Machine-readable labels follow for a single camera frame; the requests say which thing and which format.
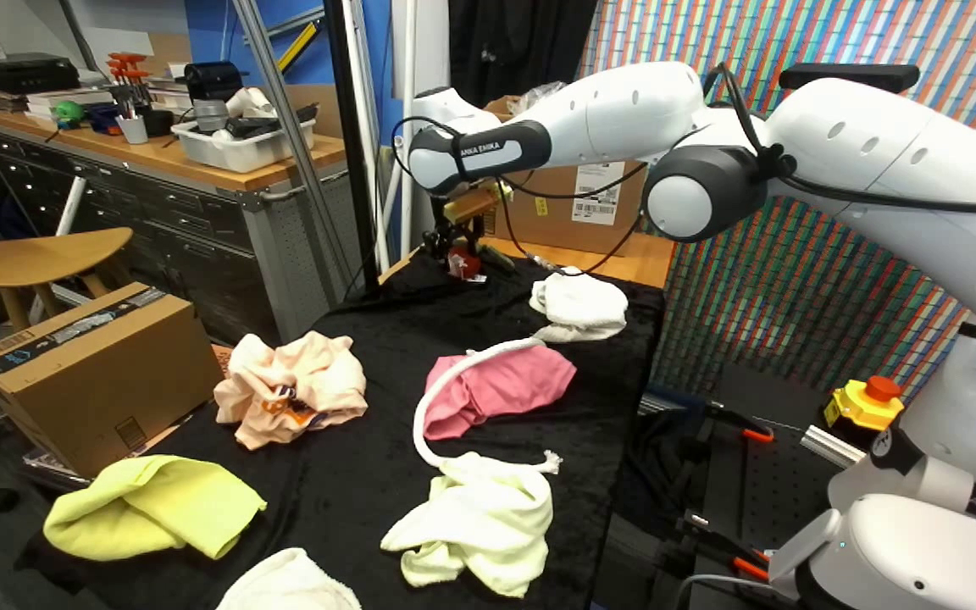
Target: black tablecloth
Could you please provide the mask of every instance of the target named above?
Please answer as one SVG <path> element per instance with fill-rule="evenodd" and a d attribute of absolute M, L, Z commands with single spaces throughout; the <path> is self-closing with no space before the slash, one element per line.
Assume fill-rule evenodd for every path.
<path fill-rule="evenodd" d="M 429 471 L 414 444 L 410 422 L 428 370 L 445 353 L 483 349 L 532 335 L 541 320 L 528 308 L 534 265 L 493 271 L 487 286 L 462 286 L 429 258 L 418 258 L 383 296 L 360 299 L 326 314 L 314 332 L 352 335 L 352 353 L 368 380 L 368 413 L 344 426 L 308 435 L 290 449 L 248 454 L 197 413 L 158 451 L 226 464 L 269 497 L 241 545 L 206 563 L 188 554 L 162 554 L 116 567 L 74 558 L 35 558 L 43 576 L 80 587 L 109 608 L 215 608 L 223 590 L 273 549 L 302 545 L 335 581 L 354 590 L 362 608 L 509 608 L 470 576 L 448 587 L 410 590 L 400 557 L 383 554 L 383 534 L 428 497 Z M 626 332 L 606 343 L 555 346 L 576 362 L 569 393 L 526 418 L 498 418 L 465 442 L 435 444 L 436 454 L 482 451 L 509 461 L 562 454 L 555 523 L 550 528 L 550 571 L 528 590 L 526 608 L 581 608 L 611 517 L 611 488 L 622 426 L 641 399 L 649 349 L 659 325 L 659 292 L 626 288 Z"/>

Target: cable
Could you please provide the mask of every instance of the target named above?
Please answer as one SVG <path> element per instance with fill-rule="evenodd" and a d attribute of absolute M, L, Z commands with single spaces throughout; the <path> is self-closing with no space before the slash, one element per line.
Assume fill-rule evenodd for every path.
<path fill-rule="evenodd" d="M 576 190 L 576 194 L 544 194 L 544 190 L 528 190 L 526 185 L 510 185 L 509 178 L 502 178 L 505 186 L 528 194 L 528 196 L 541 196 L 541 199 L 581 199 L 581 196 L 601 196 L 626 179 L 633 179 L 641 170 L 646 170 L 646 163 L 633 165 L 630 173 L 595 186 L 595 190 Z"/>
<path fill-rule="evenodd" d="M 729 66 L 717 66 L 714 69 L 729 90 L 729 107 L 733 107 L 733 117 L 738 121 L 738 128 L 746 133 L 748 147 L 754 149 L 758 161 L 783 161 L 783 147 L 763 147 L 758 136 L 754 136 L 754 125 L 751 125 L 751 117 L 738 95 L 738 86 L 735 86 L 735 76 L 729 72 Z"/>
<path fill-rule="evenodd" d="M 541 258 L 534 258 L 532 250 L 526 250 L 522 242 L 516 238 L 516 225 L 510 225 L 510 207 L 509 207 L 509 204 L 502 204 L 502 222 L 505 222 L 505 229 L 509 229 L 509 238 L 510 238 L 516 250 L 518 250 L 522 258 L 541 265 Z M 630 242 L 630 235 L 638 230 L 641 222 L 644 222 L 644 216 L 633 213 L 633 225 L 619 235 L 619 242 L 618 242 L 606 253 L 601 253 L 601 262 L 593 262 L 590 269 L 581 269 L 578 274 L 593 274 L 601 265 L 606 265 L 606 262 Z"/>
<path fill-rule="evenodd" d="M 676 592 L 671 598 L 667 610 L 689 610 L 689 590 L 691 587 L 746 587 L 746 590 L 763 590 L 763 592 L 777 592 L 768 583 L 754 583 L 754 581 L 738 581 L 738 576 L 725 576 L 725 573 L 691 573 Z"/>
<path fill-rule="evenodd" d="M 798 178 L 772 178 L 792 190 L 812 194 L 812 196 L 830 196 L 830 199 L 847 199 L 847 204 L 882 204 L 882 207 L 927 207 L 927 210 L 949 210 L 949 213 L 976 213 L 976 204 L 952 204 L 952 199 L 911 199 L 911 196 L 885 196 L 885 194 L 862 194 L 862 190 L 838 190 L 824 185 L 806 185 Z"/>
<path fill-rule="evenodd" d="M 403 128 L 406 121 L 428 121 L 428 125 L 448 133 L 452 138 L 458 138 L 462 133 L 452 128 L 448 121 L 429 119 L 429 117 L 403 117 L 400 121 L 392 121 L 392 128 L 388 128 L 392 163 L 418 185 L 414 170 L 410 170 L 410 165 L 400 161 L 400 153 L 395 153 L 395 136 L 400 136 L 400 128 Z"/>

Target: stool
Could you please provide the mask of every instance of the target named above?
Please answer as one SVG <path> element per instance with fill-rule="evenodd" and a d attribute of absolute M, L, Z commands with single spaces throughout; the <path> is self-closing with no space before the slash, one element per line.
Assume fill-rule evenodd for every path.
<path fill-rule="evenodd" d="M 53 314 L 53 283 L 79 279 L 90 299 L 106 296 L 109 286 L 100 271 L 116 271 L 110 258 L 128 244 L 128 238 L 128 229 L 109 229 L 65 238 L 0 242 L 0 299 L 11 325 L 27 325 L 35 299 L 46 314 Z"/>

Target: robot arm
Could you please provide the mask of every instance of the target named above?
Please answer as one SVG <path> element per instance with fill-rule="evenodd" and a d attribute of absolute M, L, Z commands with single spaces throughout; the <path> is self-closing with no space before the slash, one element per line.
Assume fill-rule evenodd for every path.
<path fill-rule="evenodd" d="M 453 92 L 424 107 L 474 111 L 453 111 L 465 107 Z M 976 128 L 882 90 L 819 77 L 758 121 L 707 109 L 689 66 L 626 66 L 505 125 L 428 121 L 406 170 L 448 194 L 482 178 L 618 161 L 646 163 L 644 213 L 675 242 L 706 242 L 779 190 L 924 269 L 976 313 Z"/>
<path fill-rule="evenodd" d="M 505 125 L 429 121 L 410 138 L 406 165 L 448 194 L 476 178 L 618 161 L 646 163 L 644 213 L 675 242 L 711 238 L 777 190 L 919 265 L 976 313 L 976 128 L 866 86 L 810 82 L 758 121 L 707 109 L 683 66 L 633 66 Z M 779 581 L 810 567 L 851 608 L 976 605 L 976 343 L 952 346 L 898 435 L 924 454 L 919 476 L 847 468 L 844 488 L 830 482 L 838 509 L 777 554 Z"/>

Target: crumpled towel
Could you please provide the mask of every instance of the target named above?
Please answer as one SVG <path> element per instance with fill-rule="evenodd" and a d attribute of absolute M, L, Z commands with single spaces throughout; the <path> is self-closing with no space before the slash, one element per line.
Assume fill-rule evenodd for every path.
<path fill-rule="evenodd" d="M 528 464 L 492 461 L 474 451 L 445 461 L 429 496 L 385 535 L 410 587 L 458 581 L 466 567 L 498 598 L 526 598 L 550 558 L 553 488 Z"/>
<path fill-rule="evenodd" d="M 602 343 L 626 329 L 626 296 L 578 271 L 555 271 L 534 283 L 528 308 L 550 320 L 534 332 L 541 343 Z"/>
<path fill-rule="evenodd" d="M 215 425 L 241 425 L 236 442 L 256 451 L 362 418 L 366 378 L 349 346 L 349 335 L 308 332 L 270 349 L 248 332 L 212 388 Z"/>
<path fill-rule="evenodd" d="M 360 610 L 349 587 L 323 573 L 306 549 L 280 549 L 248 571 L 215 610 Z"/>
<path fill-rule="evenodd" d="M 465 357 L 439 357 L 428 373 L 428 388 L 462 361 Z M 492 418 L 550 406 L 566 393 L 574 378 L 576 366 L 544 343 L 493 357 L 465 370 L 428 405 L 424 439 L 448 442 Z"/>
<path fill-rule="evenodd" d="M 90 563 L 182 545 L 219 558 L 256 511 L 265 497 L 219 464 L 147 454 L 121 458 L 87 488 L 60 496 L 43 519 L 43 539 Z"/>

